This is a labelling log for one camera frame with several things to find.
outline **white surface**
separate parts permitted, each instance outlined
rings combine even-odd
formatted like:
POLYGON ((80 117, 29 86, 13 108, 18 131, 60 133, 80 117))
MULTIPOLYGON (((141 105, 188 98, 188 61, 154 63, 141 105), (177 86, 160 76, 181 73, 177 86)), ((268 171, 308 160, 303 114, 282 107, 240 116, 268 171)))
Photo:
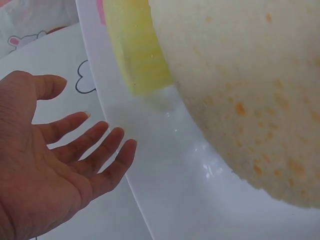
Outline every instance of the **white surface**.
POLYGON ((0 59, 56 28, 78 22, 75 0, 11 0, 0 7, 0 59))
MULTIPOLYGON (((91 112, 91 117, 77 131, 50 146, 52 148, 69 143, 95 123, 105 120, 96 92, 81 94, 76 91, 76 83, 81 78, 78 73, 80 65, 79 72, 83 75, 80 82, 92 81, 90 69, 82 64, 86 60, 82 33, 77 24, 44 36, 0 61, 0 79, 11 71, 23 70, 37 75, 55 74, 68 80, 59 97, 38 102, 34 123, 49 123, 78 111, 91 112)), ((92 84, 85 86, 86 91, 92 89, 92 84)), ((69 222, 38 239, 150 240, 151 236, 124 178, 114 191, 96 199, 69 222)))
POLYGON ((106 119, 138 140, 127 179, 154 240, 316 240, 320 211, 276 201, 240 181, 207 144, 173 87, 133 98, 92 1, 77 0, 106 119))

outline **orange speck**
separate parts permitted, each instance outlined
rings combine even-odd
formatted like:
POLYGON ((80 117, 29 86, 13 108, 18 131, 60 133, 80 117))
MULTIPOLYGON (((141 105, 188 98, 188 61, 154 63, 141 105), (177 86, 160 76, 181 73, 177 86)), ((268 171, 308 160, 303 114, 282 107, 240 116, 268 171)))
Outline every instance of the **orange speck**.
POLYGON ((256 145, 260 145, 260 144, 262 143, 262 141, 261 141, 260 139, 255 139, 255 140, 254 140, 254 143, 255 143, 256 145))
POLYGON ((291 157, 287 161, 287 166, 288 166, 289 170, 291 172, 293 172, 295 175, 297 175, 299 177, 303 177, 305 175, 304 166, 300 162, 296 161, 295 159, 293 159, 291 157))
POLYGON ((214 100, 212 99, 212 96, 208 95, 204 98, 204 102, 208 106, 213 106, 214 105, 214 100))
POLYGON ((266 139, 266 140, 270 140, 270 139, 273 139, 273 138, 274 138, 273 132, 272 132, 272 131, 268 131, 268 132, 266 133, 265 139, 266 139))
POLYGON ((262 154, 262 157, 263 157, 263 159, 266 161, 266 163, 267 164, 270 164, 271 163, 271 160, 270 160, 270 158, 268 157, 268 155, 267 154, 262 154))
POLYGON ((245 116, 245 115, 246 115, 245 107, 244 107, 244 105, 243 105, 241 102, 238 102, 238 103, 235 105, 235 111, 236 111, 236 114, 237 114, 238 116, 245 116))
POLYGON ((240 142, 240 141, 236 141, 236 144, 237 144, 237 146, 239 147, 239 148, 241 148, 243 145, 242 145, 242 143, 240 142))
POLYGON ((200 51, 199 51, 199 49, 196 47, 196 46, 193 46, 193 52, 195 53, 195 54, 197 54, 197 55, 199 55, 200 54, 200 51))
POLYGON ((316 169, 314 171, 314 176, 318 181, 320 180, 320 169, 316 169))
POLYGON ((305 104, 309 104, 309 103, 310 103, 309 97, 305 96, 305 97, 303 98, 303 102, 304 102, 305 104))
POLYGON ((313 121, 320 123, 320 114, 315 111, 310 111, 313 121))
POLYGON ((271 14, 270 13, 267 13, 266 15, 265 15, 265 18, 266 18, 266 21, 268 22, 268 23, 272 23, 272 16, 271 16, 271 14))
POLYGON ((275 87, 278 88, 278 89, 283 89, 284 88, 284 85, 282 83, 282 81, 280 79, 277 79, 275 81, 275 87))
POLYGON ((276 115, 276 112, 274 109, 270 108, 270 107, 266 107, 265 110, 267 111, 267 113, 269 113, 271 116, 276 115))
POLYGON ((288 110, 290 108, 290 104, 288 101, 279 93, 275 92, 273 94, 275 102, 284 110, 288 110))
POLYGON ((259 125, 259 127, 262 128, 262 129, 265 127, 265 124, 264 124, 262 121, 260 121, 260 122, 258 123, 258 125, 259 125))
POLYGON ((302 142, 303 144, 309 144, 308 139, 306 139, 304 136, 297 135, 296 137, 297 137, 297 138, 300 140, 300 142, 302 142))
POLYGON ((213 20, 213 18, 212 18, 211 16, 207 16, 207 17, 205 18, 205 21, 206 21, 208 24, 210 24, 210 23, 212 22, 212 20, 213 20))
POLYGON ((274 170, 274 175, 280 176, 280 175, 281 175, 281 172, 280 172, 279 170, 274 170))
POLYGON ((272 130, 278 130, 279 126, 274 124, 273 122, 269 122, 268 123, 269 128, 271 128, 272 130))
POLYGON ((290 184, 291 187, 293 187, 295 185, 295 182, 290 178, 289 179, 289 184, 290 184))
POLYGON ((253 166, 253 170, 255 171, 256 174, 258 174, 259 176, 262 175, 262 170, 260 167, 258 167, 256 164, 253 166))
POLYGON ((214 67, 223 77, 225 78, 229 77, 228 69, 225 66, 220 64, 215 64, 214 67))
POLYGON ((320 56, 315 58, 315 64, 320 68, 320 56))

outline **palm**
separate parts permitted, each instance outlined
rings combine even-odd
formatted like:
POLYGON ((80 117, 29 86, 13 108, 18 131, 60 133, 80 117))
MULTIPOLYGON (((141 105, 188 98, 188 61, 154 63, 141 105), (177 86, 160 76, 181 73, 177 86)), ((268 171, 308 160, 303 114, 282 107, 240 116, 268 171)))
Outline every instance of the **palm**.
MULTIPOLYGON (((1 82, 0 93, 3 84, 12 82, 1 82)), ((28 98, 36 100, 37 95, 38 99, 50 99, 64 88, 62 82, 59 86, 56 80, 56 90, 52 88, 48 95, 43 96, 47 90, 40 89, 42 96, 39 96, 37 81, 34 82, 35 96, 31 96, 31 91, 27 99, 12 98, 5 117, 0 107, 0 141, 6 138, 3 141, 5 147, 1 148, 4 145, 0 144, 0 154, 7 156, 0 159, 0 213, 7 216, 14 233, 12 239, 44 234, 69 220, 91 200, 111 191, 130 167, 136 148, 133 140, 127 141, 116 160, 97 174, 124 137, 123 130, 115 128, 91 155, 79 161, 107 131, 108 124, 99 122, 68 145, 48 149, 48 144, 78 128, 88 116, 78 112, 57 122, 32 125, 30 115, 33 116, 36 103, 28 102, 28 98), (20 111, 22 103, 24 107, 29 104, 30 110, 20 111)))

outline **fingernail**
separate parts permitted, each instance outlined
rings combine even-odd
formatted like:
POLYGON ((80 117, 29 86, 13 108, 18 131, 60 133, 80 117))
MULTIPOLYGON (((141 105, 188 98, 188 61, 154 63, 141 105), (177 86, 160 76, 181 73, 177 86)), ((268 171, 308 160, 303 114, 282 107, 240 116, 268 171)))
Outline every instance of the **fingernail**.
POLYGON ((84 113, 88 116, 88 118, 90 118, 90 116, 91 116, 91 113, 90 113, 90 112, 84 111, 84 113))

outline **cartoon drawing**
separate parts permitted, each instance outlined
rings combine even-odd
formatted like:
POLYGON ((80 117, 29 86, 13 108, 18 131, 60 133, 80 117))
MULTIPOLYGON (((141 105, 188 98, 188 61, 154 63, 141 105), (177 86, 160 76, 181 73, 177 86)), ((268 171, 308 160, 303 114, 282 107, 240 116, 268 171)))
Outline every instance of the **cartoon drawing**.
POLYGON ((38 34, 27 35, 22 38, 20 38, 18 36, 11 36, 8 39, 8 44, 15 47, 15 49, 13 50, 13 51, 15 51, 15 50, 20 49, 23 46, 33 42, 34 40, 42 38, 45 35, 47 35, 47 33, 45 31, 41 31, 38 34))
POLYGON ((75 89, 80 94, 89 94, 96 90, 94 78, 91 73, 89 61, 86 60, 78 67, 79 80, 76 82, 75 89))
POLYGON ((105 11, 104 11, 104 0, 96 0, 96 8, 98 9, 100 21, 103 25, 106 25, 105 11))

